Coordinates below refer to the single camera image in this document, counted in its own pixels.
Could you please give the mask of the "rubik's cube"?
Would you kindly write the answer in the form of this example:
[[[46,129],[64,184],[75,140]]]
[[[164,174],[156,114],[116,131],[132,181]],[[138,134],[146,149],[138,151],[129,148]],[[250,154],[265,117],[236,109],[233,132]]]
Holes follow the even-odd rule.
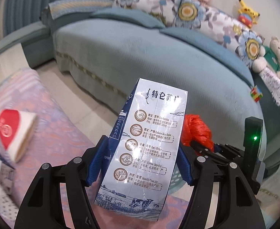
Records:
[[[257,85],[251,89],[250,95],[255,102],[259,102],[263,98],[263,93]]]

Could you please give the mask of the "blue white milk carton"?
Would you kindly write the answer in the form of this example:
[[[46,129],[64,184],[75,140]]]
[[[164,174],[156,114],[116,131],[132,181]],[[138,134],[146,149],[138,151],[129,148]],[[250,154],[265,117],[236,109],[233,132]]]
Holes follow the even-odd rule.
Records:
[[[175,168],[188,93],[139,79],[109,135],[95,204],[157,221]]]

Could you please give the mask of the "yellow pikachu plush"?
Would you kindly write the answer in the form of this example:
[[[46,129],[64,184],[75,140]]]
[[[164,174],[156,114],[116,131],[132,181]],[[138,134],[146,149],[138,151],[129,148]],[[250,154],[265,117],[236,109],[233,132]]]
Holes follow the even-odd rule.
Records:
[[[238,9],[238,21],[248,28],[252,28],[254,24],[258,24],[257,19],[260,17],[260,13],[247,6],[243,0],[238,1],[240,4],[240,8]]]

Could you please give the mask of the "red plastic bag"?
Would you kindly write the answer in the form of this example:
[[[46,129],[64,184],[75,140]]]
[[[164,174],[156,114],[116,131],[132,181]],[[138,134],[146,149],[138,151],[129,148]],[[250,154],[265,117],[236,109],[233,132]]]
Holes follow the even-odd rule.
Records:
[[[190,143],[195,141],[214,152],[212,132],[199,115],[185,115],[180,141],[184,146],[190,146]]]

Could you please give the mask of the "floral long pillow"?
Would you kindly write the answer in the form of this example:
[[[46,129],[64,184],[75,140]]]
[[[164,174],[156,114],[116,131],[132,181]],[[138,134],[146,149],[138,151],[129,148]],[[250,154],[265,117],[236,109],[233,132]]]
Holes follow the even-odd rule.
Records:
[[[166,27],[198,31],[235,53],[250,69],[264,41],[238,18],[198,0],[114,0],[113,6],[141,10]]]

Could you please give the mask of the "white teddy bear green shirt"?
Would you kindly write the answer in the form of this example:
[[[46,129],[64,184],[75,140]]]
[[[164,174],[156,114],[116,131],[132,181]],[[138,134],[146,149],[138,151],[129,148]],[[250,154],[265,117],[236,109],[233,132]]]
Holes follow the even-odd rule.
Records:
[[[280,40],[276,36],[271,37],[269,46],[261,46],[259,57],[253,61],[252,71],[260,73],[268,67],[278,78],[280,78]]]

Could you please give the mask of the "red white paper cup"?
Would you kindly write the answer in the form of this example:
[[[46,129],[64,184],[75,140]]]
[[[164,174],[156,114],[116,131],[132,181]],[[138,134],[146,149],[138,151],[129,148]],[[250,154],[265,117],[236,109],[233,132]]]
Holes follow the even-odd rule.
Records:
[[[37,120],[37,114],[31,112],[11,109],[0,112],[0,141],[13,163],[25,154]]]

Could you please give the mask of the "teal fabric sofa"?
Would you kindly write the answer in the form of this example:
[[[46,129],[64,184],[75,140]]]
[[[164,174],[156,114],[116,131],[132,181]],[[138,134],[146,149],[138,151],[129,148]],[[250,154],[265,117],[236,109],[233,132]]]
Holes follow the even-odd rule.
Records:
[[[55,20],[47,5],[40,20],[51,31],[59,69],[113,111],[121,110],[140,78],[175,86],[188,92],[186,112],[202,118],[216,143],[242,146],[245,119],[262,119],[260,156],[268,169],[279,166],[278,99],[259,74],[208,36],[113,4]],[[250,95],[256,85],[259,102]]]

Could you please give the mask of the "light blue trash basket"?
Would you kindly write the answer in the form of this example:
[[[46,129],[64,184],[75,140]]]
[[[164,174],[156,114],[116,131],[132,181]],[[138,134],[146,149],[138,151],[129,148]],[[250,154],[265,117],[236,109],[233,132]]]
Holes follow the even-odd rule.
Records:
[[[173,170],[173,175],[171,177],[171,182],[168,190],[168,194],[173,194],[181,189],[185,185],[185,181],[182,179],[178,166],[175,165]]]

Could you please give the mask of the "white dotted cloth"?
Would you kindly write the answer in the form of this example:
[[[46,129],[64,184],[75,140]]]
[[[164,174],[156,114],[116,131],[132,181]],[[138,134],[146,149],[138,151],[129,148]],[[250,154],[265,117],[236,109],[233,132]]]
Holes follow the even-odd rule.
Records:
[[[8,221],[15,222],[18,208],[0,185],[0,215]]]

